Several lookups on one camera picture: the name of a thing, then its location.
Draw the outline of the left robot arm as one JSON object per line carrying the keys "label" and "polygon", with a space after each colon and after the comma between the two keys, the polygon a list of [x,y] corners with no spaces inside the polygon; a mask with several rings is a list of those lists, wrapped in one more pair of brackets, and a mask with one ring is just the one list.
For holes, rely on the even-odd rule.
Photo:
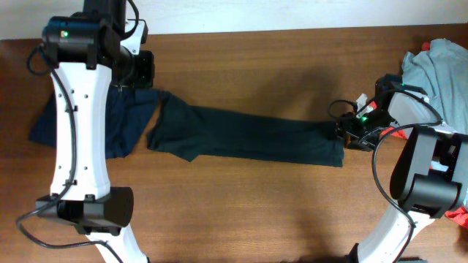
{"label": "left robot arm", "polygon": [[56,98],[56,166],[50,192],[33,214],[66,224],[106,262],[146,262],[130,221],[134,195],[110,184],[105,110],[111,87],[149,87],[153,56],[140,50],[147,25],[127,19],[132,1],[85,1],[69,17],[52,17],[38,50]]}

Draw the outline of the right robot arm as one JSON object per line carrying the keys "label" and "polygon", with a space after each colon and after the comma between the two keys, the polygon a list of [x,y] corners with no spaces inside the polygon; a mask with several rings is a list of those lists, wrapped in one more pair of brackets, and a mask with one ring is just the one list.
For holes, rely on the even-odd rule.
{"label": "right robot arm", "polygon": [[[375,184],[389,206],[373,232],[354,245],[346,262],[401,262],[412,239],[467,197],[467,136],[447,125],[420,87],[397,75],[375,83],[374,97],[361,96],[337,118],[336,135],[352,150],[372,153]],[[384,141],[407,138],[385,191],[377,179],[377,154]]]}

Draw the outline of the dark green black t-shirt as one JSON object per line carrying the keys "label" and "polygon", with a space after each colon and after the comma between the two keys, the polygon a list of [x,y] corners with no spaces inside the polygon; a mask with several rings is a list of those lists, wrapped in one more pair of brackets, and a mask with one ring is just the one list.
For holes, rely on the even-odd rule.
{"label": "dark green black t-shirt", "polygon": [[150,150],[186,161],[222,156],[342,167],[344,146],[332,121],[294,121],[187,104],[164,91]]}

